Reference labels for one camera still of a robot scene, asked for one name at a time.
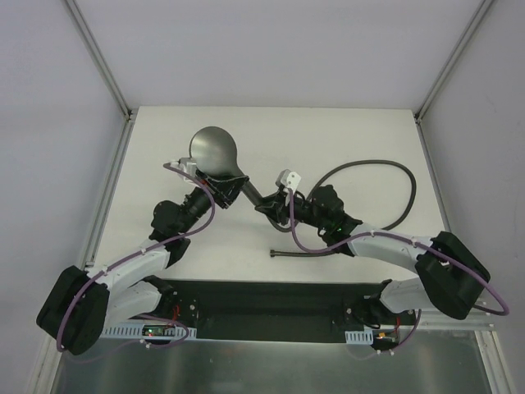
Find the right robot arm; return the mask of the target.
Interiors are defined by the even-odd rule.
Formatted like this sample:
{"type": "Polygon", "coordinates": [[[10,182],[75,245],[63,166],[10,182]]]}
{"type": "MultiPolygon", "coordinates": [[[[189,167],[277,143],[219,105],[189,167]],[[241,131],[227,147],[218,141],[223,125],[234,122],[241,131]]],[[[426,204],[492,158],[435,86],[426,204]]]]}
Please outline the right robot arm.
{"type": "Polygon", "coordinates": [[[410,309],[435,308],[464,320],[487,289],[490,274],[460,239],[447,231],[434,237],[382,230],[344,211],[333,186],[322,186],[311,199],[285,187],[262,199],[256,211],[280,224],[296,222],[317,229],[326,252],[380,260],[414,273],[388,280],[369,303],[371,318],[388,323],[410,309]]]}

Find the left aluminium frame post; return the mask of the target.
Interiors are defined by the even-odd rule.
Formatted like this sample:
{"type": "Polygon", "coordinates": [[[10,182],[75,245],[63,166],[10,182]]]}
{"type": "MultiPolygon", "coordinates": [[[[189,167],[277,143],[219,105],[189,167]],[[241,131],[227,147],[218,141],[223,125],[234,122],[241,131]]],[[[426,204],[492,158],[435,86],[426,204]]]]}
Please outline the left aluminium frame post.
{"type": "Polygon", "coordinates": [[[103,55],[101,48],[91,30],[87,19],[81,11],[80,5],[75,0],[62,1],[67,14],[71,18],[73,26],[77,30],[80,39],[82,40],[87,53],[96,67],[103,83],[112,96],[113,101],[117,105],[121,115],[126,121],[132,120],[134,117],[134,109],[128,104],[117,80],[108,65],[106,58],[103,55]]]}

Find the aluminium frame post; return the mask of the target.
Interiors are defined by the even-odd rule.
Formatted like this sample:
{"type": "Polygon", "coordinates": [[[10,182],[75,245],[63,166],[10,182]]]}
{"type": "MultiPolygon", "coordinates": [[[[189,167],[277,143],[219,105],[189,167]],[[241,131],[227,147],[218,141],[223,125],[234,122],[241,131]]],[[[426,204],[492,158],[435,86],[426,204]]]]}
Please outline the aluminium frame post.
{"type": "Polygon", "coordinates": [[[112,96],[113,101],[117,105],[121,115],[126,121],[132,120],[134,117],[134,109],[128,104],[117,80],[108,65],[106,58],[103,55],[101,48],[91,30],[87,19],[81,11],[80,5],[75,0],[62,1],[67,14],[71,18],[73,26],[77,30],[80,39],[82,40],[87,53],[96,67],[103,83],[112,96]]]}
{"type": "Polygon", "coordinates": [[[438,94],[445,86],[445,82],[451,77],[455,67],[459,64],[468,46],[474,40],[476,33],[496,3],[496,0],[482,0],[477,4],[474,13],[468,20],[455,45],[452,47],[450,54],[432,82],[422,103],[414,112],[414,119],[417,125],[419,125],[427,115],[438,94]]]}

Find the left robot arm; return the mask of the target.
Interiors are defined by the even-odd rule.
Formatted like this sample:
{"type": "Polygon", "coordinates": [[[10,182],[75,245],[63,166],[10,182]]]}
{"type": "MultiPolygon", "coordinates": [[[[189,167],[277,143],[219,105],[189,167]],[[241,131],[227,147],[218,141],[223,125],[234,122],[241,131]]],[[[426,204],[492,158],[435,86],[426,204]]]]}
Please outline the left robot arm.
{"type": "Polygon", "coordinates": [[[155,206],[145,242],[114,263],[61,272],[36,318],[58,351],[81,355],[105,328],[140,314],[156,319],[171,314],[173,291],[157,273],[180,261],[190,237],[210,225],[199,225],[200,218],[213,219],[217,208],[229,208],[249,181],[246,175],[177,174],[194,189],[180,204],[163,200],[155,206]]]}

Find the right aluminium frame post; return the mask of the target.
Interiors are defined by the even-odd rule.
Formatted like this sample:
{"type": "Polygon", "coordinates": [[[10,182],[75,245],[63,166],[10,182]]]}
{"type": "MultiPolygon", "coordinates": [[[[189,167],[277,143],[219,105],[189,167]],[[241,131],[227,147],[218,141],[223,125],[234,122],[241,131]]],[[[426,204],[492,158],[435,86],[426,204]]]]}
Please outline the right aluminium frame post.
{"type": "Polygon", "coordinates": [[[496,0],[482,0],[477,4],[474,13],[468,20],[455,45],[452,47],[450,54],[432,82],[422,103],[414,112],[414,119],[417,125],[419,125],[427,115],[438,94],[445,86],[445,82],[451,77],[455,67],[459,64],[468,46],[474,40],[476,33],[496,3],[496,0]]]}

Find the grey shower head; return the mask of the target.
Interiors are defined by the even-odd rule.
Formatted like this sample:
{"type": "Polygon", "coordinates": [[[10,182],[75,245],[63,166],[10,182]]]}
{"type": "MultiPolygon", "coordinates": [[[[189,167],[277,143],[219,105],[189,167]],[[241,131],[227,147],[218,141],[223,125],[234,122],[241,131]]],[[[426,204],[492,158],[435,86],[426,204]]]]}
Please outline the grey shower head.
{"type": "MultiPolygon", "coordinates": [[[[189,157],[197,163],[198,170],[205,174],[249,178],[237,163],[238,149],[235,140],[219,126],[206,126],[196,132],[189,142],[189,157]]],[[[253,206],[259,205],[263,200],[250,178],[240,194],[244,194],[253,206]]]]}

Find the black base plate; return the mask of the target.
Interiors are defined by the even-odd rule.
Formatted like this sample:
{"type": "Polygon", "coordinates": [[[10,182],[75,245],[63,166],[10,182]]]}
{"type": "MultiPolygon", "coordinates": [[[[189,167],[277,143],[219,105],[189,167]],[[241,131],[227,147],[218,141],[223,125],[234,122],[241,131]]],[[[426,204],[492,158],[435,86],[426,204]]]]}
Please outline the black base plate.
{"type": "Polygon", "coordinates": [[[392,313],[381,284],[170,280],[171,294],[154,317],[171,318],[199,339],[342,343],[345,333],[411,326],[413,311],[392,313]]]}

